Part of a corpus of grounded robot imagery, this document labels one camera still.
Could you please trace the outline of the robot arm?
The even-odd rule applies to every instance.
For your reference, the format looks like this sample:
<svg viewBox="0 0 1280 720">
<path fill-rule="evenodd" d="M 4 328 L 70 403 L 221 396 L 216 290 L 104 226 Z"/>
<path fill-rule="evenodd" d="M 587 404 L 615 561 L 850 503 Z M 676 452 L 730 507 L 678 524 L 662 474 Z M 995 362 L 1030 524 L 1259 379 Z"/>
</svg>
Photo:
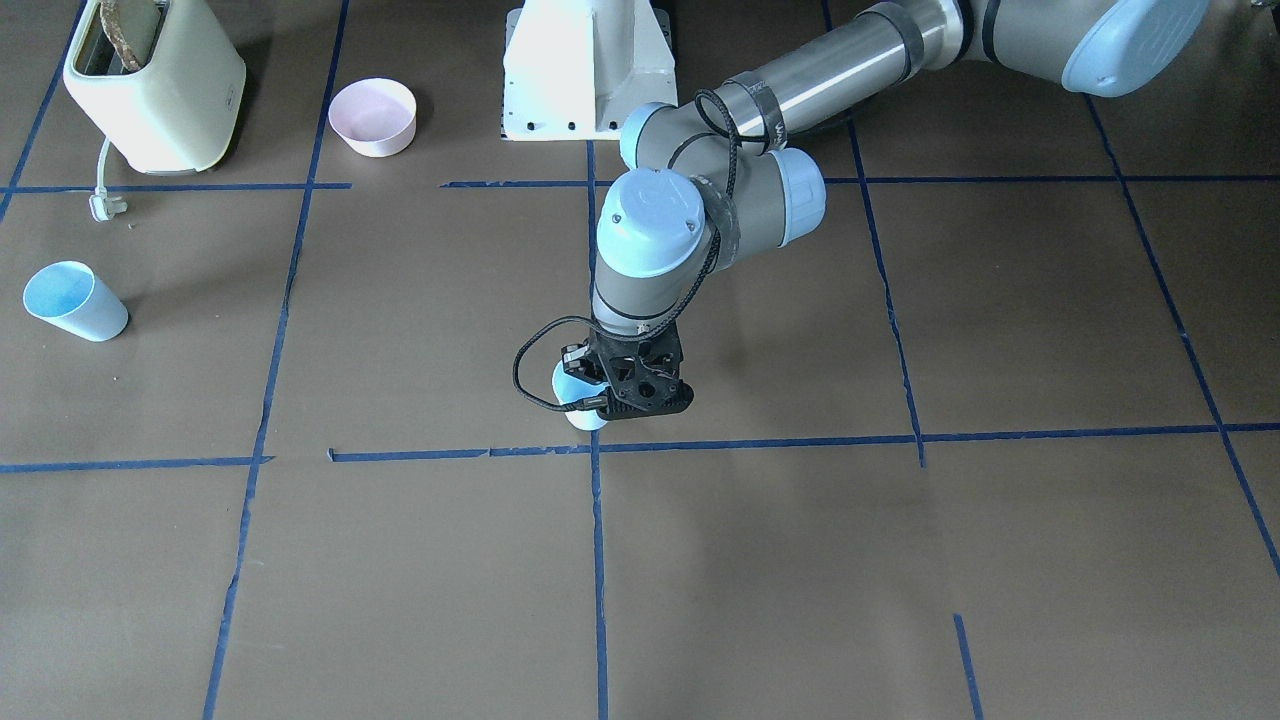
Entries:
<svg viewBox="0 0 1280 720">
<path fill-rule="evenodd" d="M 562 401 L 646 406 L 686 391 L 676 323 L 707 277 L 782 249 L 826 214 L 826 183 L 792 141 L 927 70 L 987 61 L 1117 97 L 1187 46 L 1204 1 L 881 1 L 801 47 L 676 106 L 625 122 L 605 193 L 588 338 L 567 346 Z"/>
</svg>

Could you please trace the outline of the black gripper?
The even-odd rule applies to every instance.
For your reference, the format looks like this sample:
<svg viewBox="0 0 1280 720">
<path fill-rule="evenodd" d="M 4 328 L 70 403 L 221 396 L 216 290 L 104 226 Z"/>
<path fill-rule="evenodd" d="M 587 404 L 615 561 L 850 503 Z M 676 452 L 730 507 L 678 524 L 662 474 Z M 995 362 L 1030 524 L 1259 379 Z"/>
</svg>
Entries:
<svg viewBox="0 0 1280 720">
<path fill-rule="evenodd" d="M 590 327 L 586 382 L 611 386 L 641 382 L 678 386 L 682 382 L 680 364 L 684 352 L 675 323 L 645 340 L 608 332 L 599 322 L 591 322 Z"/>
</svg>

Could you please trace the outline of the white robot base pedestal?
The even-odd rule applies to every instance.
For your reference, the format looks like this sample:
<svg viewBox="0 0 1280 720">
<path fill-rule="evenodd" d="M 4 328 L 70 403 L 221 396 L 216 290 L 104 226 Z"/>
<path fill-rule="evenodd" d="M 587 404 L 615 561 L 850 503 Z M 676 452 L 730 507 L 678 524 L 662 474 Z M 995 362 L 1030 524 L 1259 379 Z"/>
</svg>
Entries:
<svg viewBox="0 0 1280 720">
<path fill-rule="evenodd" d="M 677 101 L 672 20 L 650 1 L 526 1 L 506 17 L 502 136 L 617 140 L 640 106 Z"/>
</svg>

